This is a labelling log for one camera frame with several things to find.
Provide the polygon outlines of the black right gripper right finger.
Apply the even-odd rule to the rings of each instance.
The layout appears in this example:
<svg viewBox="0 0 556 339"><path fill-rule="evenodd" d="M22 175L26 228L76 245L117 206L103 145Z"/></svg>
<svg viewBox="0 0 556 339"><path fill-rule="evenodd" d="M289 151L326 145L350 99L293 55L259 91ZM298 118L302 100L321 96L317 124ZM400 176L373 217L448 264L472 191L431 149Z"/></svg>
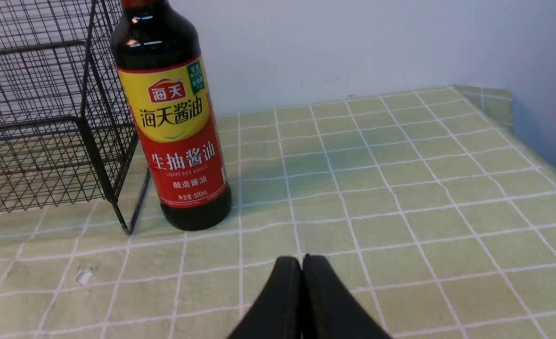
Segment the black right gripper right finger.
<svg viewBox="0 0 556 339"><path fill-rule="evenodd" d="M347 290L325 256L307 254L302 267L304 339L389 339Z"/></svg>

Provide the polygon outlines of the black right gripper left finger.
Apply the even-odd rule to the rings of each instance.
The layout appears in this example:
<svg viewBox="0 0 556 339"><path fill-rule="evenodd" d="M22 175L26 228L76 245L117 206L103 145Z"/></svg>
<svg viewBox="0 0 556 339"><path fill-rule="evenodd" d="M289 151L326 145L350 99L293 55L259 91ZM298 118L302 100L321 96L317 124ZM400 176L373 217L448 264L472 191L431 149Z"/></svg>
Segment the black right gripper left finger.
<svg viewBox="0 0 556 339"><path fill-rule="evenodd" d="M299 339L301 276L297 259L278 257L261 293L229 339Z"/></svg>

